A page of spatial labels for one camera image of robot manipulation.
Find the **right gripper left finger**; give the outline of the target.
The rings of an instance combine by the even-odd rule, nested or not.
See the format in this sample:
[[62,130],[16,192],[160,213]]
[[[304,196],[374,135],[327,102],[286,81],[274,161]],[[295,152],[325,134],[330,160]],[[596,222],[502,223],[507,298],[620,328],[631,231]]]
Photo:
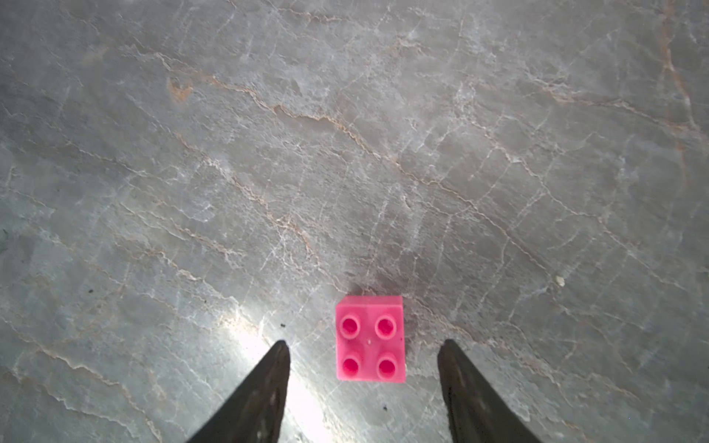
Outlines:
[[219,410],[189,440],[193,443],[278,441],[290,364],[286,341],[277,341]]

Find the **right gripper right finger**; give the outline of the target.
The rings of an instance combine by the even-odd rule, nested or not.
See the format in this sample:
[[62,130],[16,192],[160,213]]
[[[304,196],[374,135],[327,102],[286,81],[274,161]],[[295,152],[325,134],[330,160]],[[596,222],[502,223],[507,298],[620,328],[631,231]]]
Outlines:
[[443,343],[437,361],[454,442],[540,443],[454,340]]

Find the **pink square lego brick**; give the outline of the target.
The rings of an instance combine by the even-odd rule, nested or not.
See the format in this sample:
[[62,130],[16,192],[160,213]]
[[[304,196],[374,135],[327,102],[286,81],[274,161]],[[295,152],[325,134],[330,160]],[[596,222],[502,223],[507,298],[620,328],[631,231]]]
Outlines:
[[343,381],[404,383],[404,299],[347,295],[335,307],[336,372]]

